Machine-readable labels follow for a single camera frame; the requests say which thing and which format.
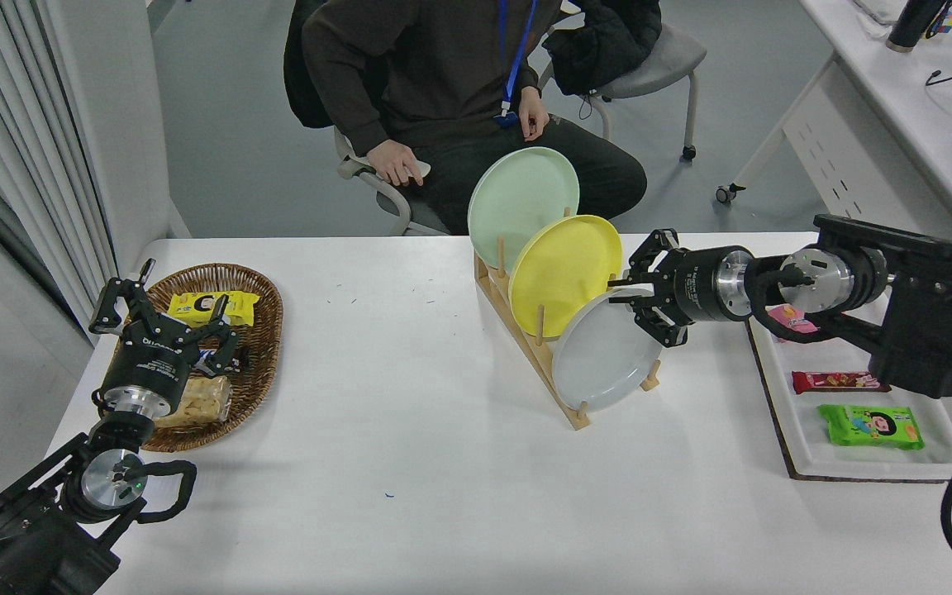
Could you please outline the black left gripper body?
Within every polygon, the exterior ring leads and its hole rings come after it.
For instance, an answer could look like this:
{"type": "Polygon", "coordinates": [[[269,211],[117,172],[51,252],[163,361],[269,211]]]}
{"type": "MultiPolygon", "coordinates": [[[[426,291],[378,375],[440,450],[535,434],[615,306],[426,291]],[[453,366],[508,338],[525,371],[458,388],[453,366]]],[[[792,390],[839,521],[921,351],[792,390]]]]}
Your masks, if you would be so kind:
{"type": "Polygon", "coordinates": [[[181,397],[199,357],[196,343],[180,344],[171,335],[151,339],[142,329],[125,329],[103,380],[102,396],[137,387],[160,397],[181,397]]]}

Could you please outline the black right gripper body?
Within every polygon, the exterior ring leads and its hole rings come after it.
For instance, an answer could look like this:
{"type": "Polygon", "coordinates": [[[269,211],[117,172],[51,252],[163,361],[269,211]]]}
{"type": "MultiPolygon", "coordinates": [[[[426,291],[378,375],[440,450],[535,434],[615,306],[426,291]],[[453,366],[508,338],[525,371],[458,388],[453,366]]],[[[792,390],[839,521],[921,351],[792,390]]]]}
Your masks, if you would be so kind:
{"type": "Polygon", "coordinates": [[[717,286],[719,266],[730,253],[726,247],[704,250],[677,248],[662,259],[668,276],[665,316],[679,325],[693,321],[729,321],[730,313],[717,286]]]}

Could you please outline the person's left hand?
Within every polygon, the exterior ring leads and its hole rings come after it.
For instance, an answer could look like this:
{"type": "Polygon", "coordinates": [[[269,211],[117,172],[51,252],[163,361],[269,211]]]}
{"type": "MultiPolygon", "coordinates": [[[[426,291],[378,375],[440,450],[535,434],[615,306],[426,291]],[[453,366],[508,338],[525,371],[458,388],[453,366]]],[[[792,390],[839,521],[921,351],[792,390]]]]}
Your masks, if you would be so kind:
{"type": "Polygon", "coordinates": [[[522,139],[526,142],[539,140],[550,121],[540,90],[536,86],[526,86],[519,91],[519,126],[522,139]]]}

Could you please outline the person's right hand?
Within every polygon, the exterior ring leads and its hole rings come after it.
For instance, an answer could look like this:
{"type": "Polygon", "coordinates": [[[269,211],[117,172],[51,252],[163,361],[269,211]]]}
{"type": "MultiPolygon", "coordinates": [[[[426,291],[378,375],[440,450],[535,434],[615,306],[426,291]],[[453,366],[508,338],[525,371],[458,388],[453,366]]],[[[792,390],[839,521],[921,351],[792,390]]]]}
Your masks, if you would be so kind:
{"type": "Polygon", "coordinates": [[[418,159],[407,145],[386,139],[370,148],[365,157],[374,172],[393,186],[408,186],[411,182],[418,186],[424,184],[418,159]]]}

